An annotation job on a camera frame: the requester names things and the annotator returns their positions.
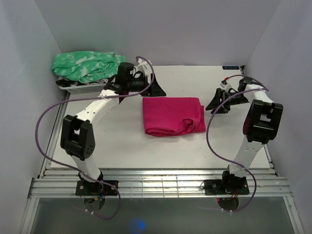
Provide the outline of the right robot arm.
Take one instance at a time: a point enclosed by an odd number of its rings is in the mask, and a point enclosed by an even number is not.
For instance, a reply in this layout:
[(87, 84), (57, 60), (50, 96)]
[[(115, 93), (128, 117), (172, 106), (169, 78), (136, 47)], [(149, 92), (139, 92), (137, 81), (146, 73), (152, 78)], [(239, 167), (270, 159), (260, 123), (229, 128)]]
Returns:
[(250, 104), (243, 123), (243, 141), (238, 153), (234, 160), (228, 160), (229, 165), (221, 179), (204, 182), (206, 195), (249, 194), (246, 180), (248, 169), (260, 149), (274, 140), (278, 132), (283, 105), (272, 101), (266, 94), (268, 88), (258, 80), (245, 75), (241, 78), (236, 90), (228, 83), (230, 78), (224, 78), (206, 107), (215, 116), (228, 113), (231, 106)]

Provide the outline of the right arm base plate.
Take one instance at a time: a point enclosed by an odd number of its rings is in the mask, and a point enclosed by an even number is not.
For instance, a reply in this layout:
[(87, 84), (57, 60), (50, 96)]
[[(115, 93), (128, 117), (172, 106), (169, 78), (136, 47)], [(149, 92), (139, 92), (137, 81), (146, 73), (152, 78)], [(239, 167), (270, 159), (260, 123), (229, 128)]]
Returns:
[(244, 183), (242, 189), (226, 189), (221, 179), (204, 180), (199, 188), (205, 195), (248, 195), (250, 193), (247, 183)]

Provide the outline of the pink trousers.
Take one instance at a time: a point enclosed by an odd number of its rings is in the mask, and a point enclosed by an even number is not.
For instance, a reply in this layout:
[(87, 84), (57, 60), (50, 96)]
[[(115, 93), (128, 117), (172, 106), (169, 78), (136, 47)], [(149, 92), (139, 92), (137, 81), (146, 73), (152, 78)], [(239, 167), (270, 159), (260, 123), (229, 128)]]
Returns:
[(204, 106), (197, 97), (144, 97), (144, 132), (154, 137), (175, 137), (206, 131)]

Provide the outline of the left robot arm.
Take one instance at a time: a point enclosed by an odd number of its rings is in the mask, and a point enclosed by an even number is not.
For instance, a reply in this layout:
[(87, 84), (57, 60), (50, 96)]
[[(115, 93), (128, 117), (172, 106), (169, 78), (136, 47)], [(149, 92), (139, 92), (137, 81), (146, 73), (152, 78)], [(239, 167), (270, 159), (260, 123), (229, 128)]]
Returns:
[(74, 160), (83, 187), (93, 195), (104, 190), (103, 174), (93, 157), (96, 146), (93, 127), (130, 93), (143, 97), (166, 96), (156, 81), (151, 63), (142, 58), (138, 58), (137, 63), (122, 62), (97, 100), (76, 115), (63, 119), (60, 146)]

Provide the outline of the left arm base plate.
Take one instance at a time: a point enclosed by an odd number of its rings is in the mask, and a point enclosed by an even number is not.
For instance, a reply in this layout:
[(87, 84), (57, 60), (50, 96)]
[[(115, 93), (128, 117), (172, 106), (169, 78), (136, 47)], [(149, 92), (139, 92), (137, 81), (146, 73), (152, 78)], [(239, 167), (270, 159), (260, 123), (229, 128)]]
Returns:
[(115, 196), (117, 192), (111, 186), (99, 184), (97, 182), (81, 181), (77, 182), (75, 195), (78, 196)]

